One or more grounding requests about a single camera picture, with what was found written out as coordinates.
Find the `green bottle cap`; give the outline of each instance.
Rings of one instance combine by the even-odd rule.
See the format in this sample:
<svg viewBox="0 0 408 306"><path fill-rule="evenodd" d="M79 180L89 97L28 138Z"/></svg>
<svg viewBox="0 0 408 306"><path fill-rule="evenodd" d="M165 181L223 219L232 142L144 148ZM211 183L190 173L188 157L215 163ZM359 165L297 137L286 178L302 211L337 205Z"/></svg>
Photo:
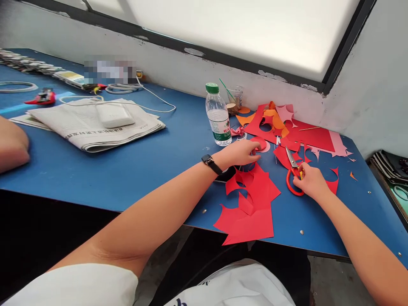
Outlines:
<svg viewBox="0 0 408 306"><path fill-rule="evenodd" d="M207 83L205 85L205 89L207 90L209 94L218 94L220 92L218 85L215 83Z"/></svg>

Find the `peeling paint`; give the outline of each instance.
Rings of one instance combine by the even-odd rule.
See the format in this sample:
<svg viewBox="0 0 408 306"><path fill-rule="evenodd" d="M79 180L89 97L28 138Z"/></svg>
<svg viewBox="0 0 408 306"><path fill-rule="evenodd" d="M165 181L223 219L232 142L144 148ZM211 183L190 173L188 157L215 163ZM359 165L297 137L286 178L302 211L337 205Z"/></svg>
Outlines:
<svg viewBox="0 0 408 306"><path fill-rule="evenodd" d="M184 48L184 51L191 55L200 56L200 57L204 56L203 52L196 50L196 49Z"/></svg>
<svg viewBox="0 0 408 306"><path fill-rule="evenodd" d="M277 75L274 75L274 74L270 74L269 72L265 72L265 71L263 71L263 70L259 70L259 71L258 71L258 74L262 75L263 77L268 77L268 78L270 78L270 79L275 79L275 80L277 80L277 81L281 81L281 82L285 82L285 83L288 82L288 81L286 81L285 78L283 78L283 77L281 77L281 76L277 76Z"/></svg>
<svg viewBox="0 0 408 306"><path fill-rule="evenodd" d="M36 8L38 8L38 9L42 9L42 10L44 10L44 11L48 11L48 12L50 12L50 13L54 13L54 14L58 14L58 15L61 15L61 16L64 16L64 17L71 18L71 17L70 17L67 13L65 13L65 12L57 12L57 11L47 10L46 8L42 8L41 6L37 6L37 5L35 5L35 4L29 3L29 2L25 2L25 1L22 1L22 3L28 4L28 5L33 6L33 7L36 7Z"/></svg>
<svg viewBox="0 0 408 306"><path fill-rule="evenodd" d="M312 86L312 85L301 84L300 87L305 88L305 89L309 89L309 90L312 90L312 91L317 91L317 88Z"/></svg>
<svg viewBox="0 0 408 306"><path fill-rule="evenodd" d="M146 36L143 36L143 35L134 35L134 37L142 39L142 40L149 40Z"/></svg>

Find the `white sleeve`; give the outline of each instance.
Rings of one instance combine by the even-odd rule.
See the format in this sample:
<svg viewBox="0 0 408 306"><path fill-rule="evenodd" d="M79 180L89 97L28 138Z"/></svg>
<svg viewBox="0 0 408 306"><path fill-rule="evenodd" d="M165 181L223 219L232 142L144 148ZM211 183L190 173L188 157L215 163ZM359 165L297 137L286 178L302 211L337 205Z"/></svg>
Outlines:
<svg viewBox="0 0 408 306"><path fill-rule="evenodd" d="M131 306L137 283L132 271L117 266L65 266L37 277L4 306Z"/></svg>

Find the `blue table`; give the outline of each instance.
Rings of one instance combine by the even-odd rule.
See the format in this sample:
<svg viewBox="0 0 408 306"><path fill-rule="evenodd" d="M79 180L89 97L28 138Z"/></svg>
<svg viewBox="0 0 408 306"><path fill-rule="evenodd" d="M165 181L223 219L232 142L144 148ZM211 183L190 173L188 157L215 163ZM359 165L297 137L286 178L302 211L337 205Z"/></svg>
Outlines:
<svg viewBox="0 0 408 306"><path fill-rule="evenodd" d="M83 66L78 64L27 49L14 51L83 74ZM23 74L0 65L0 81L6 80L33 82L39 88L53 87L56 94L73 92L84 95L83 91L49 76ZM159 114L160 120L167 125L166 129L112 150L86 153L56 133L21 125L31 141L31 161L0 175L0 189L121 212L200 162L204 154L221 149L214 143L204 110L204 98L153 84L147 87L177 106L174 113ZM0 94L0 115L11 118L23 114L27 108L36 107L22 104L33 99L35 94ZM122 96L104 93L104 97L106 100L123 97L154 109L170 108L147 91ZM236 118L231 120L231 125L238 126ZM342 139L348 150L354 153L352 158L356 162L346 157L332 158L323 152L317 162L308 152L308 157L313 160L311 165L319 167L330 181L336 179L330 168L339 167L339 198L396 256L400 252L402 257L398 258L408 267L408 233L354 142L347 137L342 136ZM289 192L285 182L287 170L279 162L275 163L272 151L262 154L260 165L270 173L282 194L272 202L275 237L265 241L334 257L347 256L336 229L323 210L308 196L297 197ZM358 181L350 177L350 171ZM224 184L213 183L186 224L217 231L213 224L220 216L221 203L233 208L238 205L238 198L226 196Z"/></svg>

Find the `smartwatch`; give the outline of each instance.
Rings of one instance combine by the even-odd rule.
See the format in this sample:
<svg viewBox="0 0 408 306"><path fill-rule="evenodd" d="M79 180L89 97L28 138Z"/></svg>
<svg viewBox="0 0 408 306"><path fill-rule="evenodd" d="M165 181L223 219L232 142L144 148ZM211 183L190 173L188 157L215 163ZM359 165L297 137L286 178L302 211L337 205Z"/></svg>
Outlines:
<svg viewBox="0 0 408 306"><path fill-rule="evenodd" d="M203 163L205 163L207 166L209 166L216 174L220 175L222 173L222 170L214 162L211 155L206 154L203 157L201 157L201 160L203 161Z"/></svg>

